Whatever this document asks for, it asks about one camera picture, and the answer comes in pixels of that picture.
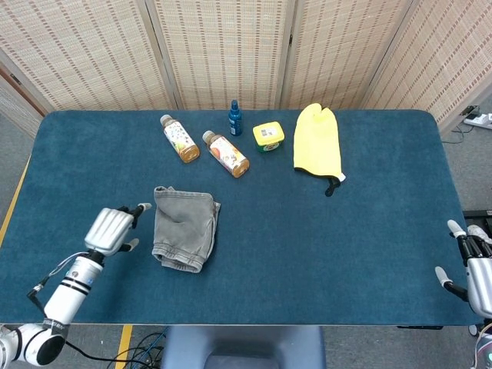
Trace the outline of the green tub with yellow lid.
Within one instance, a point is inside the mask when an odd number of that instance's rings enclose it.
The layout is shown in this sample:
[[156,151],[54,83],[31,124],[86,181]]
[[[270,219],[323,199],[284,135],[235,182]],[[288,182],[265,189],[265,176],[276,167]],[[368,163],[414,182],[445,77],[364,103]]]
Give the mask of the green tub with yellow lid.
[[273,151],[284,141],[284,130],[278,121],[256,125],[252,132],[259,152]]

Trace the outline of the woven folding screen panel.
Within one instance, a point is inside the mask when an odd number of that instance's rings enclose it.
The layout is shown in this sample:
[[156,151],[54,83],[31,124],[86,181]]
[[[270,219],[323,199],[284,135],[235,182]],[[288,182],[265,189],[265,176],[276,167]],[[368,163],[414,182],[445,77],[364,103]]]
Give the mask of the woven folding screen panel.
[[0,0],[0,62],[43,112],[168,110],[150,0]]
[[414,0],[295,0],[282,108],[358,108]]
[[51,108],[5,63],[0,61],[0,114],[34,139],[43,118]]
[[430,113],[440,131],[492,85],[492,0],[412,0],[362,105]]
[[177,108],[281,106],[297,0],[145,0]]

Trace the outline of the juice bottle with dotted label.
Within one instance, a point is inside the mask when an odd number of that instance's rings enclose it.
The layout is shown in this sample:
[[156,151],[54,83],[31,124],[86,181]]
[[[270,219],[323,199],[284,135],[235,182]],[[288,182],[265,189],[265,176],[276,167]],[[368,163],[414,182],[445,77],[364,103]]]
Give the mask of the juice bottle with dotted label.
[[198,146],[180,121],[170,115],[162,115],[160,122],[165,137],[184,163],[190,163],[200,156]]

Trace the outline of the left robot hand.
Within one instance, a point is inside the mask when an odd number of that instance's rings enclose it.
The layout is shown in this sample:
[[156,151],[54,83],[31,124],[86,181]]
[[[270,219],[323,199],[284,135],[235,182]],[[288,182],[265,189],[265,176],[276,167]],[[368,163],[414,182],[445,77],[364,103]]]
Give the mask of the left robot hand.
[[126,241],[125,237],[131,229],[136,228],[138,218],[151,208],[150,203],[140,203],[134,209],[126,206],[103,208],[85,236],[85,247],[104,257],[133,251],[138,246],[139,239]]

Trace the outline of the blue spray bottle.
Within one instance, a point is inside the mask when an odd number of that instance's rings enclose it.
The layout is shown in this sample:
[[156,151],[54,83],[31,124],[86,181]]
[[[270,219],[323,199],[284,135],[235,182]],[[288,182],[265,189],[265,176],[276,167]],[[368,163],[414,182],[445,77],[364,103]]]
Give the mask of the blue spray bottle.
[[231,101],[231,107],[228,112],[228,120],[230,126],[230,132],[234,136],[239,136],[242,133],[242,112],[239,107],[239,103],[236,99]]

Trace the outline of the juice bottle with mango label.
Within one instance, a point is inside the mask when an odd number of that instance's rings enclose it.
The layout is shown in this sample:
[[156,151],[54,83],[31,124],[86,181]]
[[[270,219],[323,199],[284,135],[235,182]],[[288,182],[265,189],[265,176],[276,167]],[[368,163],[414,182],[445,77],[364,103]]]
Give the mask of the juice bottle with mango label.
[[211,155],[234,178],[241,177],[249,169],[249,160],[225,136],[206,131],[202,139]]

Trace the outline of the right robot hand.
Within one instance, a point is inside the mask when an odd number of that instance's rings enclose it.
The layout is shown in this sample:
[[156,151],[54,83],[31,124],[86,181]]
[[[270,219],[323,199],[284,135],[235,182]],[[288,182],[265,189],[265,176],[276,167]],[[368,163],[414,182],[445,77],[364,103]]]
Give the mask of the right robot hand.
[[492,239],[483,237],[484,232],[469,234],[454,220],[448,220],[447,226],[457,241],[467,287],[455,284],[440,266],[434,269],[437,279],[442,288],[467,302],[475,314],[492,320]]

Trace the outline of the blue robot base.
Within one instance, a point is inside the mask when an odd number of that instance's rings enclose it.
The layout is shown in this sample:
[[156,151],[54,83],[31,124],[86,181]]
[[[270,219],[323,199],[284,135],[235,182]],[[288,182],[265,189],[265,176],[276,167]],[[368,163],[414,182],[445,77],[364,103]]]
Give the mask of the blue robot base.
[[172,326],[160,369],[327,369],[319,326]]

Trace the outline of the white power strip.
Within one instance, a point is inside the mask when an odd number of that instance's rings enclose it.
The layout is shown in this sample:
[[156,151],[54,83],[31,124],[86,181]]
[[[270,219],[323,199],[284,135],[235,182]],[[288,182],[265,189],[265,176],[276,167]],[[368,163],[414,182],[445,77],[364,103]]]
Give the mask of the white power strip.
[[492,113],[470,113],[465,117],[463,123],[466,125],[492,130]]

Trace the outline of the black equipment box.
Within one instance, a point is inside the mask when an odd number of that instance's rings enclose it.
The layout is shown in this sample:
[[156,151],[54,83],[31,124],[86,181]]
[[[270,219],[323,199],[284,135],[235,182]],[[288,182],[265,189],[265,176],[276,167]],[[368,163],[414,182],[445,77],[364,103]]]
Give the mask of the black equipment box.
[[492,234],[492,210],[468,210],[463,215],[467,225],[475,224]]

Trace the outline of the grey shorts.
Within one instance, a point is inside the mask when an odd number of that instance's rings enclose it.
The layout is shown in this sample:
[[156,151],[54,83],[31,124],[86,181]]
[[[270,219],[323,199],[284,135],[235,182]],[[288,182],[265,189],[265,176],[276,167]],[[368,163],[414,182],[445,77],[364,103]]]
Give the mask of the grey shorts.
[[213,249],[221,204],[211,194],[154,189],[155,231],[152,255],[165,268],[198,274]]

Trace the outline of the blue table mat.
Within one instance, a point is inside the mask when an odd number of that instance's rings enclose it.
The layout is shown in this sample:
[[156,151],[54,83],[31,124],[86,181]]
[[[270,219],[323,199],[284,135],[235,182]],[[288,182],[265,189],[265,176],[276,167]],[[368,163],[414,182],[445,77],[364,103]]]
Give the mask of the blue table mat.
[[[198,274],[165,268],[146,211],[132,252],[105,261],[78,311],[91,324],[469,325],[470,307],[434,269],[465,284],[447,221],[462,221],[433,116],[338,111],[345,181],[293,168],[296,111],[246,111],[233,138],[250,168],[232,177],[209,152],[183,163],[159,111],[55,111],[41,123],[0,247],[0,323],[40,320],[28,291],[84,249],[102,208],[153,202],[157,186],[221,204],[214,250]],[[278,121],[284,141],[259,152],[252,129]]]

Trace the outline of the yellow cleaning mitt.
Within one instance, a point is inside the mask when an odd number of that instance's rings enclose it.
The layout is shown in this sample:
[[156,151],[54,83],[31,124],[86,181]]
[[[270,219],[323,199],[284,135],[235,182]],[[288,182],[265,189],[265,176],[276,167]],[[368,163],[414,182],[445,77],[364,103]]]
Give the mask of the yellow cleaning mitt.
[[331,109],[313,103],[301,111],[294,130],[293,166],[296,171],[326,178],[326,197],[345,180],[338,125]]

